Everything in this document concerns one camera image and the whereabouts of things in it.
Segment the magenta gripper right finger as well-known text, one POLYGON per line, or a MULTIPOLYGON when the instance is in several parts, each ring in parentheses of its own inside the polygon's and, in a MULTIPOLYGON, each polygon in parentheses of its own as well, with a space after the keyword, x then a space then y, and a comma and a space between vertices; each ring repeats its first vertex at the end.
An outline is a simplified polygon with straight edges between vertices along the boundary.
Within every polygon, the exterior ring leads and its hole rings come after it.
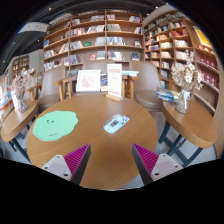
POLYGON ((132 145, 132 155, 144 185, 182 169, 169 155, 158 155, 137 144, 132 145))

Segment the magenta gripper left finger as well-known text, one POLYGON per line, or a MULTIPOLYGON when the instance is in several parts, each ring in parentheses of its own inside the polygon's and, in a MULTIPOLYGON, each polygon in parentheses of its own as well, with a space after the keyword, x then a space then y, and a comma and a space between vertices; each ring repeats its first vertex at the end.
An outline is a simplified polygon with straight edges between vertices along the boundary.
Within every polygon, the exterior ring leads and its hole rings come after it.
POLYGON ((42 169, 79 185, 90 155, 91 147, 86 144, 65 156, 54 156, 42 169))

